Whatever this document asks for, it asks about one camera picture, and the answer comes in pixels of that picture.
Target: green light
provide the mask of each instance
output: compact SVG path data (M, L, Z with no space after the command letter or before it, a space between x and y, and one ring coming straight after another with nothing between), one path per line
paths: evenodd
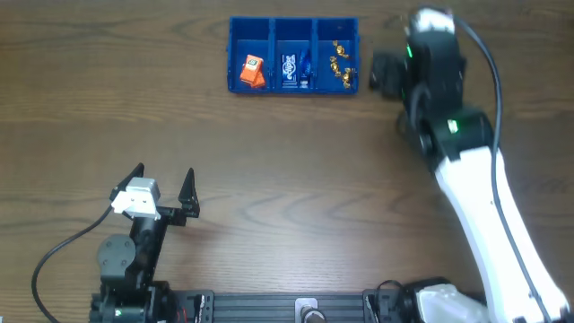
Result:
M449 119L447 120L448 123L448 130L451 134L455 134L458 132L458 122L456 120Z

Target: blue and white package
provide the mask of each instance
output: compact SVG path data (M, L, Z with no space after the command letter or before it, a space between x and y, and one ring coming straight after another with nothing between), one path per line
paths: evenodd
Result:
M302 50L299 56L299 70L300 70L300 88L308 89L309 78L311 77L311 51L309 49Z
M297 55L281 55L282 57L282 86L283 88L296 88L297 87Z

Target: wood surface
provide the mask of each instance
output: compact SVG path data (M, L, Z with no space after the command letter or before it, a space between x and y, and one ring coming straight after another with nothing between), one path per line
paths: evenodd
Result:
M510 185L541 259L574 295L574 4L446 1L495 56ZM374 48L404 46L401 0L0 2L0 316L45 322L30 292L40 258L97 219L138 163L177 205L196 170L199 220L170 228L156 279L216 292L362 291L444 275L482 284L465 235L394 129L400 104L367 87ZM227 91L230 15L357 16L357 96ZM493 112L491 76L461 38L465 100ZM53 256L42 300L85 322L110 216Z

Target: wood grain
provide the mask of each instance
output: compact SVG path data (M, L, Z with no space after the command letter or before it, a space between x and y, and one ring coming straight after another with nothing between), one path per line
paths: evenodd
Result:
M503 81L510 184L540 257L574 295L574 5L443 1L489 44ZM456 215L396 135L401 107L367 89L374 48L404 45L414 1L19 0L0 2L0 316L44 322L30 277L93 222L138 162L176 205L188 167L202 213L171 228L157 279L216 292L361 291L444 275L481 283ZM252 97L226 86L230 15L360 19L359 94ZM468 39L465 98L492 113ZM85 322L97 247L123 217L53 256L42 299Z

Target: white arm segment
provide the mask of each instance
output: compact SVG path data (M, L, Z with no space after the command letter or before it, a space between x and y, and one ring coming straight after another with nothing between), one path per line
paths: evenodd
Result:
M570 309L568 302L548 275L528 236L510 192L500 152L496 173L502 210L520 255L548 314L559 319L561 310ZM457 161L446 158L435 176L465 230L483 279L491 322L512 322L518 318L527 323L544 322L535 299L528 295L526 279L492 202L491 150L481 147L463 151Z

